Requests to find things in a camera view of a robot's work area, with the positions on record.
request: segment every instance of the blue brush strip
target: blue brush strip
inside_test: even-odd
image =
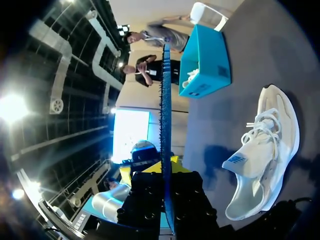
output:
[[[161,166],[164,180],[164,208],[168,224],[173,233],[174,209],[171,200],[171,68],[170,68],[170,46],[165,45],[163,49],[162,82],[160,94],[160,143],[161,143]]]

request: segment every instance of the gray floor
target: gray floor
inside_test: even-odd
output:
[[[201,174],[218,224],[238,229],[259,216],[233,222],[226,218],[237,181],[221,164],[241,147],[265,85],[275,84],[287,93],[300,126],[300,148],[277,201],[312,197],[320,185],[320,67],[300,27],[274,0],[246,0],[223,32],[232,84],[190,100],[183,166]]]

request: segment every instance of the person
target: person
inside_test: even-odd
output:
[[[162,60],[157,60],[156,55],[141,57],[136,61],[136,66],[124,65],[120,68],[125,74],[135,74],[135,80],[145,87],[149,87],[154,81],[161,82]],[[179,85],[180,61],[171,60],[171,83]]]
[[[114,177],[107,178],[103,183],[107,190],[112,190],[120,184]]]
[[[141,32],[129,31],[123,36],[126,44],[132,44],[140,40],[145,41],[149,46],[162,48],[164,44],[170,44],[172,50],[182,53],[185,50],[189,35],[163,26],[176,20],[190,20],[190,15],[167,17],[159,21],[147,24]]]

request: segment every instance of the white object in bin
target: white object in bin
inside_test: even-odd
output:
[[[226,24],[227,18],[225,15],[220,13],[219,11],[215,10],[214,8],[202,3],[202,2],[196,2],[191,10],[190,13],[190,22],[194,25],[200,24],[200,25],[213,25],[212,20],[214,15],[212,16],[211,14],[206,14],[209,10],[210,12],[214,12],[215,14],[218,14],[221,16],[221,20],[218,25],[214,28],[216,31],[220,31],[223,26]]]
[[[184,81],[182,83],[182,87],[185,89],[188,84],[197,76],[197,74],[199,73],[199,68],[193,70],[192,72],[188,72],[189,78],[187,81]]]

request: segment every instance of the white sneaker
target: white sneaker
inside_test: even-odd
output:
[[[276,201],[286,167],[299,147],[299,126],[294,108],[279,88],[263,88],[252,130],[242,147],[222,164],[234,172],[237,187],[225,210],[233,221],[269,210]]]

